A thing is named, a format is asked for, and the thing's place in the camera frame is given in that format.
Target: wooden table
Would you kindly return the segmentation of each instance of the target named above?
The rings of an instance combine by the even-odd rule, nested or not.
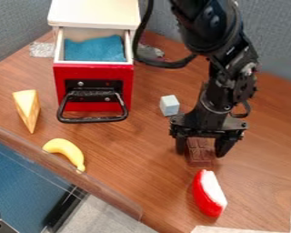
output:
[[[171,59],[187,54],[184,45],[162,36],[146,39]],[[40,39],[51,40],[51,34]],[[0,127],[40,147],[54,137],[76,143],[85,153],[87,173],[139,203],[142,220],[159,232],[190,232],[196,225],[289,231],[291,82],[259,75],[250,130],[214,168],[229,202],[215,221],[196,208],[191,182],[197,168],[176,155],[168,119],[158,107],[161,96],[175,94],[181,109],[189,111],[206,79],[207,62],[201,57],[181,70],[136,64],[133,110],[126,121],[64,125],[55,118],[52,59],[30,57],[27,46],[0,63]],[[12,92],[32,88],[39,92],[42,113],[30,135],[15,111]]]

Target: toy banana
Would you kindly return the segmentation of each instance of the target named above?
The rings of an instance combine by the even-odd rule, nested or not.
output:
[[[82,151],[72,142],[62,138],[55,138],[48,141],[43,146],[43,150],[48,153],[63,154],[77,167],[78,170],[82,172],[85,171],[84,155]]]

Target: drawer handle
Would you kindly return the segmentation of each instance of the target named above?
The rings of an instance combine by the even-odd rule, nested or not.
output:
[[[63,116],[65,111],[65,106],[68,102],[73,101],[74,99],[84,96],[81,90],[73,90],[68,92],[63,101],[61,102],[58,111],[57,119],[66,124],[86,124],[86,123],[106,123],[106,122],[116,122],[125,120],[128,117],[128,109],[123,101],[122,97],[117,92],[104,92],[104,91],[94,91],[92,95],[105,96],[105,97],[115,97],[118,104],[121,106],[123,114],[121,116],[102,116],[102,117],[83,117],[83,118],[66,118]]]

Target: glass panel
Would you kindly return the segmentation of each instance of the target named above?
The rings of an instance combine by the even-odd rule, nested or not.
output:
[[[99,213],[100,222],[110,216],[117,223],[122,218],[128,218],[127,223],[129,219],[136,221],[142,217],[141,207],[133,201],[86,173],[77,173],[61,158],[0,128],[0,213],[4,222],[22,233],[41,232],[45,226],[57,231],[63,224],[62,228],[71,228],[66,220],[82,216],[82,209],[91,209],[88,213],[93,215]]]

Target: white cabinet top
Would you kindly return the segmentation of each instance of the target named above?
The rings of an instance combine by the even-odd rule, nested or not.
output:
[[[136,30],[140,24],[138,0],[53,0],[51,26]]]

